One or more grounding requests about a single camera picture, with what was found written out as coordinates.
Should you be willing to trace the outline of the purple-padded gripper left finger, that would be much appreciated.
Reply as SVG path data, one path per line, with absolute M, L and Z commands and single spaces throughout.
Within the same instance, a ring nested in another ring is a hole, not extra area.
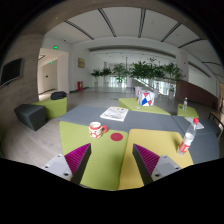
M 57 154 L 42 169 L 79 185 L 90 155 L 91 144 L 88 143 L 66 155 Z

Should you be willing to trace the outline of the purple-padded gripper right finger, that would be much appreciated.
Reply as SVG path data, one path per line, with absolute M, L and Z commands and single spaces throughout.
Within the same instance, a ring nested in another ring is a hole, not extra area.
M 133 145 L 132 154 L 145 185 L 181 170 L 168 155 L 159 156 L 137 144 Z

